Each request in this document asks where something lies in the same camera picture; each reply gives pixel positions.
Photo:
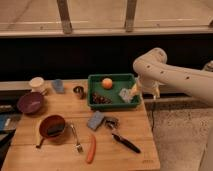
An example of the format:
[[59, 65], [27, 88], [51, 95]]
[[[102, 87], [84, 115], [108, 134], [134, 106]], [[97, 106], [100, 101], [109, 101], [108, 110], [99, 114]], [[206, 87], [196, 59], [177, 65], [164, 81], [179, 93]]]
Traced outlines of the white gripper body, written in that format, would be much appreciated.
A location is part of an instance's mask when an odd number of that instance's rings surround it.
[[154, 99], [160, 97], [160, 90], [158, 83], [148, 77], [139, 76], [137, 79], [137, 86], [141, 92], [151, 94]]

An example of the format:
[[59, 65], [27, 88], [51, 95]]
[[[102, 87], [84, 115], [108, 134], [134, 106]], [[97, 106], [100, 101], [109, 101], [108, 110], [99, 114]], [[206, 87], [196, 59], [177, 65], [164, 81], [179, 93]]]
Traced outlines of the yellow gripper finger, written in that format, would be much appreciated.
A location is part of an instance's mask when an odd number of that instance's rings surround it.
[[133, 87], [130, 89], [130, 97], [133, 98], [134, 96], [138, 95], [140, 93], [140, 90], [136, 84], [133, 85]]

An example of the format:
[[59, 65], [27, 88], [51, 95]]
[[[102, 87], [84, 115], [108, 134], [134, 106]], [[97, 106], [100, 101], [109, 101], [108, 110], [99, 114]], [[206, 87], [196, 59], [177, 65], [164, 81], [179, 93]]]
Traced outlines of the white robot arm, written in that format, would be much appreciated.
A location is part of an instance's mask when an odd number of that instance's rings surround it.
[[213, 171], [213, 72], [166, 61], [165, 51], [154, 48], [133, 62], [137, 91], [158, 96], [165, 85], [184, 94], [159, 99], [152, 111], [160, 171]]

